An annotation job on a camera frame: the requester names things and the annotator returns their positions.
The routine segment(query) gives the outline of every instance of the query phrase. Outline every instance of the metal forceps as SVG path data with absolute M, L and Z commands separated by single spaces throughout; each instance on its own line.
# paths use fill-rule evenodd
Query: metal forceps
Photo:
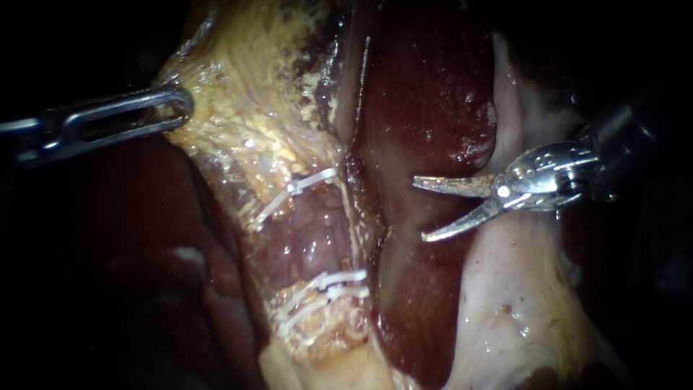
M 557 142 L 531 149 L 501 173 L 471 178 L 414 176 L 413 186 L 441 194 L 486 200 L 468 214 L 430 233 L 424 242 L 443 240 L 474 229 L 511 210 L 555 211 L 583 198 L 589 180 L 601 169 L 584 142 Z
M 147 109 L 162 108 L 156 115 Z M 182 126 L 193 113 L 188 92 L 154 88 L 52 108 L 32 118 L 0 123 L 9 137 L 9 164 L 20 171 Z

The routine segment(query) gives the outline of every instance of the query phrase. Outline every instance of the white suture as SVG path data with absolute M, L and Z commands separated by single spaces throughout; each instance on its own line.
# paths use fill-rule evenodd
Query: white suture
M 304 189 L 312 186 L 313 184 L 320 183 L 321 181 L 327 181 L 334 176 L 337 176 L 337 169 L 327 168 L 325 170 L 321 170 L 315 175 L 308 176 L 307 178 L 289 182 L 284 189 L 282 189 L 282 191 L 279 192 L 279 194 L 277 194 L 277 196 L 275 196 L 264 209 L 262 209 L 257 218 L 252 221 L 250 224 L 250 229 L 261 230 L 262 222 L 264 222 L 267 217 L 274 212 L 274 210 L 281 206 L 289 196 L 300 195 Z
M 365 299 L 370 296 L 367 286 L 346 286 L 344 283 L 361 282 L 365 280 L 367 273 L 365 269 L 355 271 L 335 272 L 328 274 L 323 272 L 309 281 L 301 290 L 298 290 L 281 308 L 276 311 L 275 319 L 279 322 L 277 333 L 279 336 L 287 336 L 291 328 L 298 324 L 311 313 L 327 306 L 331 301 L 351 297 Z M 323 293 L 319 298 L 306 303 L 301 307 L 301 303 L 310 291 L 317 290 Z

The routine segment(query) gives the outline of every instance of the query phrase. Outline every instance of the dark background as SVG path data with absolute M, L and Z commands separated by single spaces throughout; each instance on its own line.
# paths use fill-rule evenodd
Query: dark background
M 594 112 L 661 74 L 680 77 L 681 98 L 687 98 L 685 13 L 674 4 L 495 0 L 488 3 L 487 16 L 511 37 L 531 76 L 555 86 L 571 82 L 560 74 L 589 79 L 577 84 L 577 104 Z M 5 6 L 0 121 L 148 86 L 176 48 L 186 10 L 182 0 Z M 676 151 L 686 150 L 684 138 Z M 665 169 L 633 188 L 621 204 L 590 211 L 601 224 L 594 230 L 603 236 L 594 241 L 597 250 L 585 251 L 599 252 L 595 257 L 606 271 L 581 294 L 641 388 L 688 379 L 693 308 L 688 197 L 693 188 L 683 157 L 669 155 L 661 164 Z M 45 218 L 33 205 L 55 196 L 37 189 L 59 188 L 55 183 L 68 169 L 70 164 L 63 164 L 31 173 L 14 188 L 5 179 L 2 183 L 3 317 L 10 325 L 5 355 L 13 360 L 9 367 L 17 369 L 6 379 L 99 388 L 93 381 L 104 361 L 98 345 L 109 330 L 94 329 L 74 315 L 65 299 L 70 293 L 56 289 L 65 285 L 56 282 L 66 277 L 64 270 L 56 266 L 59 261 L 45 261 L 53 255 L 52 237 L 31 228 Z

